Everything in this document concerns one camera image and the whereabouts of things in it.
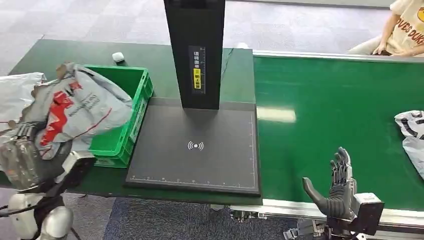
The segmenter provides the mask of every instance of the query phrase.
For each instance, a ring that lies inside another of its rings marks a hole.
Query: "black platform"
[[[256,105],[182,108],[152,98],[128,168],[130,186],[260,195]]]

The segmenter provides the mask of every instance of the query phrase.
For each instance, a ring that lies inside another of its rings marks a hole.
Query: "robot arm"
[[[40,122],[21,123],[10,141],[0,147],[0,164],[17,188],[1,217],[11,217],[23,240],[65,239],[72,227],[73,213],[65,207],[61,194],[79,185],[96,162],[89,151],[70,151],[63,143],[55,157],[43,160],[34,145]]]
[[[336,161],[331,160],[330,162],[332,183],[328,198],[323,197],[314,188],[309,178],[302,179],[306,194],[321,213],[327,216],[327,220],[322,223],[313,221],[311,224],[300,221],[298,233],[304,235],[305,231],[302,231],[302,228],[318,229],[321,227],[327,240],[353,240],[358,239],[362,234],[375,235],[384,203],[373,193],[357,193],[357,182],[353,178],[351,158],[344,148],[339,147],[335,159]],[[293,234],[290,230],[285,235],[289,239],[293,239],[297,233]]]

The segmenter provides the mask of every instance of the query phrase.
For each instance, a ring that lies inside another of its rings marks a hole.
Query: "wireless icon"
[[[192,141],[189,141],[187,144],[187,148],[189,150],[199,149],[200,151],[202,151],[204,147],[205,147],[205,144],[202,141],[200,143],[193,143]]]

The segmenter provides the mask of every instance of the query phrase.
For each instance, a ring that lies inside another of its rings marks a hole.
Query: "green plastic crate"
[[[97,158],[95,166],[126,168],[133,152],[146,106],[153,94],[147,68],[126,66],[85,65],[122,88],[132,98],[130,120],[93,138],[90,151]]]

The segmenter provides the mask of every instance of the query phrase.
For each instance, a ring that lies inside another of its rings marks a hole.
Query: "floor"
[[[343,53],[378,35],[389,11],[226,2],[224,47]],[[170,44],[162,0],[0,0],[0,76],[38,39]],[[10,189],[0,188],[0,205]],[[66,194],[83,240],[281,240],[291,219],[239,224],[205,204]],[[0,240],[16,239],[0,218]]]

